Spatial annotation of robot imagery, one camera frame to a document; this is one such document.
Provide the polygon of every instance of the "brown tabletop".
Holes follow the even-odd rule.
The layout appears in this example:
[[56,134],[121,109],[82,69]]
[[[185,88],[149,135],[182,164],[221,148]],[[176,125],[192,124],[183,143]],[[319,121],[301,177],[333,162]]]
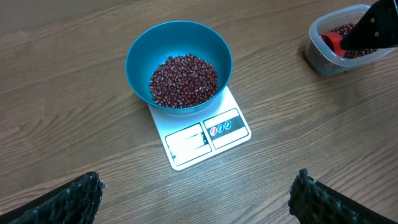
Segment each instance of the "brown tabletop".
[[[398,221],[398,51],[331,78],[303,58],[316,18],[361,2],[0,1],[0,213],[98,171],[95,223],[297,223],[289,188],[306,167]],[[227,41],[252,131],[181,172],[124,74],[137,36],[174,19]]]

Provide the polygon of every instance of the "clear plastic container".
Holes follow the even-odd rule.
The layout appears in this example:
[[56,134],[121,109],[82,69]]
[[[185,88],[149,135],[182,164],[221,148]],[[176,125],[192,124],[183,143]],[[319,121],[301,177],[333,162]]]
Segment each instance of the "clear plastic container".
[[305,48],[305,57],[309,64],[323,76],[332,76],[338,73],[353,69],[357,66],[376,61],[394,49],[378,49],[371,54],[350,59],[340,57],[335,54],[329,46],[322,40],[319,34],[350,22],[358,22],[370,6],[359,4],[344,9],[337,10],[318,18],[310,27],[311,40]]

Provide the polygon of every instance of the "blue bowl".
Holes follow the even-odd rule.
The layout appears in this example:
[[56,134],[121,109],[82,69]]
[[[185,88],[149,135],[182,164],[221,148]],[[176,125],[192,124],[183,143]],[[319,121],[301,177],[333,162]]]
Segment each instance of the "blue bowl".
[[[153,72],[168,56],[189,53],[214,66],[218,72],[217,93],[212,99],[189,108],[155,104],[149,88]],[[173,114],[194,113],[209,105],[227,86],[232,69],[232,54],[225,40],[209,27],[190,21],[170,21],[150,28],[136,39],[126,58],[127,79],[136,95],[149,105]]]

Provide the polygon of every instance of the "white digital scale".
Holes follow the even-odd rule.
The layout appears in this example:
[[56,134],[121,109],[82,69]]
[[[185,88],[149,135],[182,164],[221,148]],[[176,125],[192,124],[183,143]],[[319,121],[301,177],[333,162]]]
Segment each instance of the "white digital scale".
[[229,88],[206,108],[188,115],[149,106],[170,165],[190,167],[251,138],[249,126]]

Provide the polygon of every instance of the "scale button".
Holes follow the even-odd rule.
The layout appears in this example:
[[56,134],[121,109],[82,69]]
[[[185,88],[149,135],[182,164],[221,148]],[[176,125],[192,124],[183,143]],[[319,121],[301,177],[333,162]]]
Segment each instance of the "scale button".
[[231,128],[231,122],[230,121],[227,121],[227,122],[225,122],[225,130],[228,130],[229,128]]
[[219,133],[222,133],[224,131],[224,124],[219,124],[217,130]]
[[211,129],[210,129],[210,135],[211,136],[215,136],[217,134],[217,129],[216,129],[216,127],[212,127]]

